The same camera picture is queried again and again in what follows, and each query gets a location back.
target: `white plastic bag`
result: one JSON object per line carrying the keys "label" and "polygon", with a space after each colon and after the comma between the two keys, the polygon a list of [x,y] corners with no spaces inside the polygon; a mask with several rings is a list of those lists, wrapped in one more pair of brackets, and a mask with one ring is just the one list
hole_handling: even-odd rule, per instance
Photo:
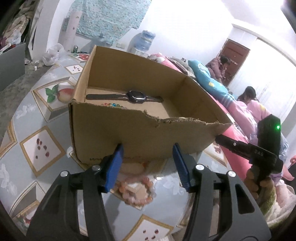
{"label": "white plastic bag", "polygon": [[56,44],[48,49],[48,51],[42,56],[42,60],[46,66],[52,66],[65,53],[66,51],[64,50],[64,47],[61,44]]}
{"label": "white plastic bag", "polygon": [[7,39],[6,39],[6,44],[19,44],[21,41],[22,34],[18,29],[15,29]]}

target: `table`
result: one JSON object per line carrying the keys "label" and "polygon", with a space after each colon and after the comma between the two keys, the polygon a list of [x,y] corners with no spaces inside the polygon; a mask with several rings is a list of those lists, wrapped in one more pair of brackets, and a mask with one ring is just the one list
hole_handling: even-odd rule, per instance
{"label": "table", "polygon": [[[62,56],[23,99],[3,138],[0,200],[24,234],[36,208],[60,172],[67,170],[73,174],[87,168],[72,154],[67,95],[62,96],[66,91],[60,91],[74,88],[81,72],[78,69],[83,69],[87,58],[85,55]],[[212,171],[226,173],[231,170],[218,145],[211,145],[193,156],[197,163]],[[116,188],[103,195],[116,240],[139,240],[153,230],[155,234],[150,238],[158,239],[186,225],[192,197],[179,185],[173,160],[152,160],[145,165],[145,171],[153,180],[157,194],[150,204],[143,207],[127,205]],[[87,235],[81,191],[78,192],[78,217],[80,231]]]}

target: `brown wooden door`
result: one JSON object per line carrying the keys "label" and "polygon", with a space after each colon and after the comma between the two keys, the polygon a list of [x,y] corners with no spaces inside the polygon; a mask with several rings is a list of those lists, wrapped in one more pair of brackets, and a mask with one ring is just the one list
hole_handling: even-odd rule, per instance
{"label": "brown wooden door", "polygon": [[224,86],[228,86],[233,76],[237,73],[244,60],[246,59],[249,49],[232,40],[227,40],[220,55],[230,58],[231,64],[225,71],[225,80],[222,81]]}

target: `silver screw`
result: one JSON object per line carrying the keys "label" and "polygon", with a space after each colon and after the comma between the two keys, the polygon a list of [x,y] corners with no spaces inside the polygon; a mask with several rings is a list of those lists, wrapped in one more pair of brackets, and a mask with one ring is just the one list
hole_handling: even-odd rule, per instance
{"label": "silver screw", "polygon": [[235,177],[235,176],[236,176],[236,174],[235,174],[234,171],[229,171],[229,172],[228,172],[228,175],[231,176],[231,177]]}
{"label": "silver screw", "polygon": [[201,165],[201,164],[197,164],[197,165],[195,166],[195,168],[196,168],[197,170],[202,171],[205,167],[204,167],[203,165]]}
{"label": "silver screw", "polygon": [[93,171],[98,171],[101,169],[101,167],[99,165],[93,165],[91,168]]}
{"label": "silver screw", "polygon": [[68,172],[67,171],[62,171],[60,175],[61,175],[61,177],[66,177],[66,176],[68,176]]}

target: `smartwatch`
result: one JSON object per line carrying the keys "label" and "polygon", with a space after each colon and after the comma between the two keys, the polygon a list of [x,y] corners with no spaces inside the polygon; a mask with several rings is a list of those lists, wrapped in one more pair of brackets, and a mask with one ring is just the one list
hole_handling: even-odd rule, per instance
{"label": "smartwatch", "polygon": [[158,97],[146,96],[140,91],[129,91],[126,94],[87,94],[87,100],[127,100],[131,103],[142,104],[144,102],[163,102],[163,99]]}

